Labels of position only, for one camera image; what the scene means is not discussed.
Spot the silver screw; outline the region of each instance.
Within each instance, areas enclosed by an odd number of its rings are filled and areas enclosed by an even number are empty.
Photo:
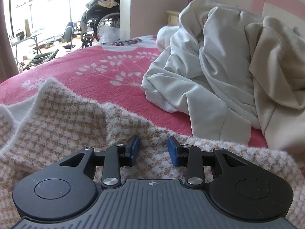
[[[118,179],[114,178],[114,177],[108,177],[108,178],[105,178],[103,183],[106,184],[106,185],[115,185],[117,184],[119,181]]]
[[[202,183],[202,179],[199,177],[191,177],[188,179],[188,183],[192,185],[199,185]]]

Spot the pink blanket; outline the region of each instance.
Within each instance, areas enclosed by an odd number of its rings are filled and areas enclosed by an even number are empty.
[[[83,97],[117,104],[156,126],[192,135],[188,115],[163,111],[140,90],[144,73],[160,53],[155,40],[144,36],[123,46],[95,46],[53,59],[1,83],[0,103],[23,101],[34,95],[47,77],[54,77]],[[249,146],[267,147],[260,130],[251,130]]]

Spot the plastic bag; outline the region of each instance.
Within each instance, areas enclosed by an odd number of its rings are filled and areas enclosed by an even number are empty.
[[[100,40],[99,45],[104,43],[112,43],[120,39],[120,30],[108,25],[102,26],[98,32]]]

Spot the houndstooth blanket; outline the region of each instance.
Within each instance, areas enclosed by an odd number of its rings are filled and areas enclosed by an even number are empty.
[[[0,227],[10,228],[20,219],[12,191],[23,177],[84,147],[104,151],[116,142],[127,142],[133,134],[141,139],[140,151],[135,166],[121,168],[122,180],[183,179],[185,168],[174,168],[167,153],[170,135],[204,151],[223,147],[287,180],[294,192],[287,219],[305,228],[305,180],[286,152],[178,135],[114,104],[81,98],[52,78],[29,100],[0,105]],[[95,181],[101,172],[98,168]],[[205,178],[213,180],[208,167]]]

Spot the cream wooden furniture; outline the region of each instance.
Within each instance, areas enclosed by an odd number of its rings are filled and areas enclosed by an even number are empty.
[[[168,13],[168,22],[167,22],[167,25],[168,26],[178,26],[180,12],[172,11],[172,10],[168,10],[166,12]]]

